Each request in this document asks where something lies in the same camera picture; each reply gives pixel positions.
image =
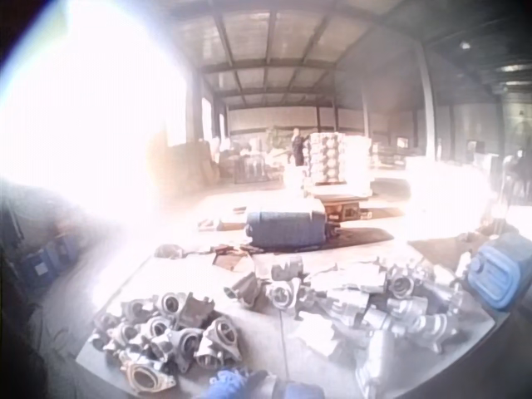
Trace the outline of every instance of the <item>warehouse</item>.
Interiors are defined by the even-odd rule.
[[[42,3],[0,6],[7,393],[530,396],[530,2]]]

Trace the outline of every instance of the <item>window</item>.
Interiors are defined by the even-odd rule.
[[[406,137],[397,137],[397,148],[408,148],[408,139]]]

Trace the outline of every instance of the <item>ceiling light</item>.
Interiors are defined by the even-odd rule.
[[[508,65],[501,68],[497,68],[499,72],[516,72],[516,71],[526,71],[532,69],[530,64],[518,64],[518,65]]]
[[[532,81],[507,81],[505,84],[507,86],[530,86]]]

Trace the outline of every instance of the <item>blue object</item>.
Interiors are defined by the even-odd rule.
[[[24,258],[18,265],[17,274],[29,288],[46,287],[57,277],[52,260],[42,249]]]
[[[222,370],[211,379],[206,399],[244,399],[248,378],[239,372]]]
[[[325,242],[326,221],[319,199],[281,199],[250,207],[246,234],[259,248],[321,245]]]
[[[283,399],[325,399],[325,393],[316,385],[289,382],[284,390]]]
[[[502,234],[482,245],[471,260],[467,280],[494,309],[506,310],[532,279],[532,241]]]
[[[77,241],[70,234],[63,234],[50,241],[43,249],[52,267],[61,273],[72,267],[79,258]]]

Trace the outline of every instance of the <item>blue plastic container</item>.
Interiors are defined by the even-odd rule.
[[[325,208],[319,199],[291,198],[248,208],[246,234],[259,248],[297,248],[325,242]]]
[[[502,234],[480,247],[467,280],[494,309],[506,310],[532,279],[532,241],[517,233]]]
[[[29,288],[46,287],[57,277],[52,260],[42,249],[24,258],[17,267],[17,274]]]

